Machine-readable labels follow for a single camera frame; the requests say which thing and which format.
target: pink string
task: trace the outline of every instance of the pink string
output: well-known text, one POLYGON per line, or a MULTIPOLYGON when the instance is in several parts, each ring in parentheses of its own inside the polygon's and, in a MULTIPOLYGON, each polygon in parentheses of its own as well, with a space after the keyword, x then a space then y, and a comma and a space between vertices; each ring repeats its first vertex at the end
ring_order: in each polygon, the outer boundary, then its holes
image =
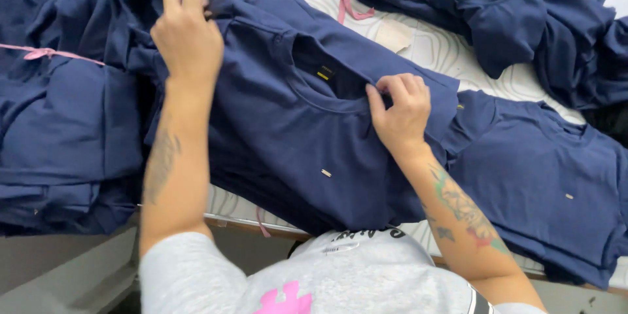
POLYGON ((268 231, 266 230, 266 227, 264 227, 264 225, 262 224, 261 217, 259 215, 261 211, 262 211, 262 208, 259 206, 255 209, 255 216, 257 217, 257 224, 259 224, 259 228, 262 229, 262 233, 264 234, 264 237, 270 238, 271 234, 268 233, 268 231))
POLYGON ((368 19, 369 17, 373 17, 375 15, 375 9, 372 7, 366 13, 354 12, 351 7, 351 0, 340 0, 340 5, 338 8, 338 22, 340 24, 345 23, 345 13, 348 12, 354 20, 360 21, 364 19, 368 19))
POLYGON ((100 61, 95 61, 95 60, 92 60, 92 59, 84 58, 82 56, 78 56, 76 54, 69 53, 69 52, 66 52, 66 51, 56 51, 56 50, 51 49, 51 48, 20 47, 20 46, 17 46, 17 45, 8 45, 8 44, 0 44, 0 47, 6 48, 6 49, 15 49, 15 50, 29 51, 30 53, 24 55, 24 59, 25 60, 35 60, 35 59, 41 58, 42 56, 48 56, 49 58, 52 58, 52 55, 60 55, 60 56, 65 56, 66 58, 87 60, 87 61, 94 62, 94 63, 96 63, 98 65, 105 65, 104 62, 100 62, 100 61))

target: forearm tattoo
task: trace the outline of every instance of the forearm tattoo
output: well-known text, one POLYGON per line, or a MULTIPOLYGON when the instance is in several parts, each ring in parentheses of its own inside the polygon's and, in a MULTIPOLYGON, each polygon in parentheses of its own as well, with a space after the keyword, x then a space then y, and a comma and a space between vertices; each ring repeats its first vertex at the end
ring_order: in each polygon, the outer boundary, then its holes
POLYGON ((143 199, 153 205, 157 204, 161 189, 168 181, 175 156, 181 154, 179 138, 168 131, 170 120, 169 115, 161 118, 146 166, 143 199))
MULTIPOLYGON (((429 165, 429 168, 435 180, 436 196, 453 212, 457 220, 467 223, 467 233, 475 239, 475 246, 478 248, 491 246, 504 254, 509 254, 508 248, 497 231, 471 197, 462 191, 441 166, 429 165)), ((436 229, 439 238, 448 238, 453 241, 453 234, 449 229, 439 228, 436 229)))

